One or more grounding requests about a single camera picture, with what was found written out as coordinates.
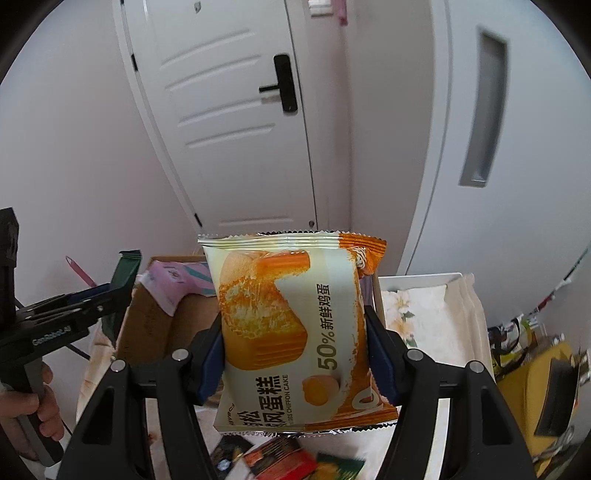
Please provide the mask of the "person's left hand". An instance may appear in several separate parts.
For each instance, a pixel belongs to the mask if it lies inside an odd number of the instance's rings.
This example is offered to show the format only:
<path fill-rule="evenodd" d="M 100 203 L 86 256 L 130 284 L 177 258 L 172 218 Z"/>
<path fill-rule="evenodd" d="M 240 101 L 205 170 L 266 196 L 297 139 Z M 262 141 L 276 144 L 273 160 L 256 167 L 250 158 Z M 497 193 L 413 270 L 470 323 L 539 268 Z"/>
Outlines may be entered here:
<path fill-rule="evenodd" d="M 60 409 L 55 394 L 49 387 L 53 372 L 43 363 L 41 373 L 44 384 L 42 399 L 36 394 L 11 391 L 1 386 L 1 426 L 19 455 L 29 460 L 37 460 L 38 455 L 23 432 L 18 417 L 37 416 L 41 422 L 40 433 L 46 438 L 59 442 L 64 436 Z"/>

